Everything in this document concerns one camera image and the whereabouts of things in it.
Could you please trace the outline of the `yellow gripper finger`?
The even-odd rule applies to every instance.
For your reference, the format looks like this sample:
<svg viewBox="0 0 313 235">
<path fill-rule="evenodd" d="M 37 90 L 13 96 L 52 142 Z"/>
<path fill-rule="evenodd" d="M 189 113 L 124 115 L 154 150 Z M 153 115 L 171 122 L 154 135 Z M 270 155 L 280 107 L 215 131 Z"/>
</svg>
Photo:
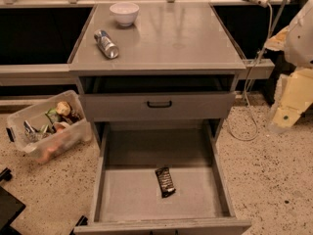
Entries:
<svg viewBox="0 0 313 235">
<path fill-rule="evenodd" d="M 280 134 L 291 129 L 313 104 L 313 70 L 296 68 L 290 75 L 281 74 L 274 99 L 268 128 Z"/>
</svg>

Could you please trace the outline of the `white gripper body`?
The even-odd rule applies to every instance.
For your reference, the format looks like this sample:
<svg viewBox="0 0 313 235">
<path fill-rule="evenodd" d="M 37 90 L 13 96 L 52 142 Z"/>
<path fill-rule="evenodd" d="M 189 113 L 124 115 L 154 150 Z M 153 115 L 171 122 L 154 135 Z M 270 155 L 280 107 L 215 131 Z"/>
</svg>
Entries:
<svg viewBox="0 0 313 235">
<path fill-rule="evenodd" d="M 265 48 L 271 51 L 286 51 L 289 30 L 290 28 L 285 26 L 277 34 L 267 39 Z"/>
</svg>

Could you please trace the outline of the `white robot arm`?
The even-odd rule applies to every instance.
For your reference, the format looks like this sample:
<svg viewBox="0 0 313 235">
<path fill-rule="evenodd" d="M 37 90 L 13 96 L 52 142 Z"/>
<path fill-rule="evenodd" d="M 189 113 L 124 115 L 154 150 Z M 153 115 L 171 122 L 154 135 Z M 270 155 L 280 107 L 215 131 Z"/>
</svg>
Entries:
<svg viewBox="0 0 313 235">
<path fill-rule="evenodd" d="M 265 42 L 265 48 L 283 51 L 295 66 L 290 75 L 281 75 L 270 110 L 268 127 L 283 133 L 293 127 L 313 104 L 313 0 L 307 0 L 290 24 Z"/>
</svg>

